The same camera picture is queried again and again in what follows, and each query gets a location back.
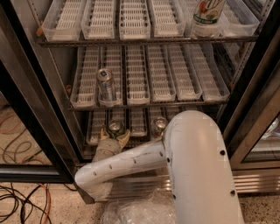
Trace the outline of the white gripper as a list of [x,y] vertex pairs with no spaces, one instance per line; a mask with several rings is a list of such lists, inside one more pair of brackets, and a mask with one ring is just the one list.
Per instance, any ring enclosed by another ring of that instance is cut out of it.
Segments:
[[96,148],[93,158],[94,161],[101,161],[119,154],[130,140],[130,130],[127,129],[124,134],[120,135],[117,138],[118,142],[115,139],[109,138],[109,133],[105,127],[101,128],[100,136],[101,141],[98,143]]

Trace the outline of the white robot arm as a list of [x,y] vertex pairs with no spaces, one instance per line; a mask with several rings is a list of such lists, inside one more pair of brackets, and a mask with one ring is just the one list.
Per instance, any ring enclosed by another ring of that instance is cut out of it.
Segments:
[[175,115],[157,140],[82,166],[74,179],[95,198],[109,193],[111,179],[161,167],[169,172],[178,224],[244,224],[221,131],[197,110]]

